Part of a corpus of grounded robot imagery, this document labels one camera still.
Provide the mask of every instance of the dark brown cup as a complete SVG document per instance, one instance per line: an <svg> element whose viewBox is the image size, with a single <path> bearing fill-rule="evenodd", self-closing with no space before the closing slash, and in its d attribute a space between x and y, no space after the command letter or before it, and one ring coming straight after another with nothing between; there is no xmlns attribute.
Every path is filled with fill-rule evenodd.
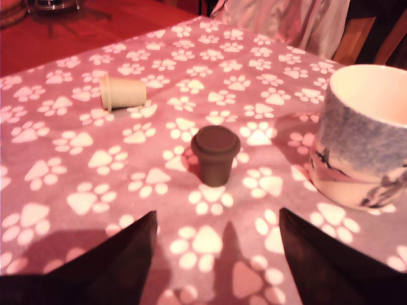
<svg viewBox="0 0 407 305"><path fill-rule="evenodd" d="M202 182L211 187L226 184L240 150L237 135L222 126L206 126L192 138L191 148L198 158Z"/></svg>

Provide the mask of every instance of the table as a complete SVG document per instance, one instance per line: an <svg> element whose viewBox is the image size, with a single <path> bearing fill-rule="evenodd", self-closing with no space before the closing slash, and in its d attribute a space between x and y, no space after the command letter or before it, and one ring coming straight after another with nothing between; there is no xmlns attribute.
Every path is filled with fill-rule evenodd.
<svg viewBox="0 0 407 305"><path fill-rule="evenodd" d="M197 17L3 78L2 274L48 272L157 210L142 304L301 304L281 207L406 271L406 205L350 210L308 181L337 68ZM97 78L106 71L144 81L147 104L102 110ZM223 187L196 176L190 140L208 124L242 141Z"/></svg>

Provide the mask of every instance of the wooden floor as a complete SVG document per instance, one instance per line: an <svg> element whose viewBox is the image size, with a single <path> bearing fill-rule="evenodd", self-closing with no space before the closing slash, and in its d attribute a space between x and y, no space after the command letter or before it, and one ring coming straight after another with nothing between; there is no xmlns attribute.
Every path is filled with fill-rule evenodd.
<svg viewBox="0 0 407 305"><path fill-rule="evenodd" d="M28 16L0 31L0 76L195 17L155 0L86 0L79 12Z"/></svg>

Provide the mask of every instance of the pink tablecloth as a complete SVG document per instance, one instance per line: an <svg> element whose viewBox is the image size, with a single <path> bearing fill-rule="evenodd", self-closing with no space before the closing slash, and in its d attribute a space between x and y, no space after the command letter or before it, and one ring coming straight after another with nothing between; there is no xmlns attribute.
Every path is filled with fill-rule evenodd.
<svg viewBox="0 0 407 305"><path fill-rule="evenodd" d="M281 207L405 271L406 205L349 210L308 181L336 68L198 17L2 79L2 274L52 270L157 210L143 304L299 304ZM145 107L103 111L106 71L143 80ZM242 141L218 188L200 182L189 149L208 124Z"/></svg>

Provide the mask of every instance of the beige cup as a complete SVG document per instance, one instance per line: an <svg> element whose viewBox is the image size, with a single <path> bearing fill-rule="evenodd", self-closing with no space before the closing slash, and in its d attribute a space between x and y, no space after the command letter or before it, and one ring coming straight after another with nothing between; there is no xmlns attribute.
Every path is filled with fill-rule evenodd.
<svg viewBox="0 0 407 305"><path fill-rule="evenodd" d="M146 85L142 81L127 78L110 78L107 74L99 80L103 108L143 106L147 100Z"/></svg>

